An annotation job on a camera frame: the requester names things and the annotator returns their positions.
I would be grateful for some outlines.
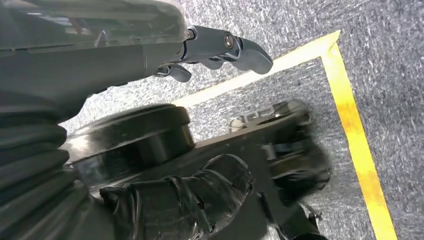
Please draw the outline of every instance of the clear plastic cover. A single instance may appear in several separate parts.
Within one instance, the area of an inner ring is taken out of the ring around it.
[[[174,43],[187,37],[173,0],[1,0],[0,51]]]

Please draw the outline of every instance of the wheel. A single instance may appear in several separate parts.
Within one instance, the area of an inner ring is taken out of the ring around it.
[[[187,111],[172,104],[149,105],[92,122],[61,147],[66,166],[92,191],[175,159],[194,147]]]

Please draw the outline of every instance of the gray carpet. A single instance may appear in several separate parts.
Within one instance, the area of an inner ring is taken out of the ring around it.
[[[424,3],[419,0],[180,0],[190,24],[226,29],[273,58],[342,30],[339,46],[399,240],[424,237]],[[188,83],[148,78],[88,99],[64,123],[73,131],[105,115],[169,102],[239,75],[226,64],[189,66]],[[330,185],[310,198],[329,239],[373,240],[335,103],[316,59],[190,107],[197,140],[224,134],[231,118],[287,99],[308,103],[315,138],[331,157]]]

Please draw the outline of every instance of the yellow floor marking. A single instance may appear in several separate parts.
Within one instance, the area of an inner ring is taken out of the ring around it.
[[[275,59],[272,69],[267,74],[260,75],[260,74],[254,73],[253,71],[249,71],[239,76],[236,76],[233,79],[219,83],[215,86],[211,86],[209,88],[206,88],[194,94],[184,96],[171,103],[174,105],[183,106],[183,107],[194,106],[196,104],[205,102],[209,99],[213,99],[228,91],[244,87],[246,85],[259,81],[263,78],[271,76],[275,73],[292,68],[296,65],[305,63],[307,61],[319,58],[322,54],[324,54],[325,52],[328,52],[331,46],[339,38],[339,35],[340,35],[340,31],[330,33],[319,39],[311,41],[287,53],[286,55],[280,58]]]
[[[377,240],[397,240],[337,43],[321,56]]]
[[[347,137],[350,155],[368,209],[375,237],[377,240],[397,240],[377,170],[374,166],[364,128],[356,107],[351,84],[337,45],[339,35],[340,31],[335,31],[275,59],[271,71],[267,74],[259,75],[250,71],[197,93],[177,99],[172,104],[183,107],[194,106],[228,91],[244,87],[275,73],[321,57],[342,127]]]

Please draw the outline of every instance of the metal bolt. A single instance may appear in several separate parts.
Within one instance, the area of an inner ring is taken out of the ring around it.
[[[231,36],[229,34],[225,35],[225,47],[227,49],[234,48],[234,38],[233,38],[233,36]]]
[[[193,30],[189,29],[187,32],[188,32],[187,40],[191,40],[195,38],[195,32]]]

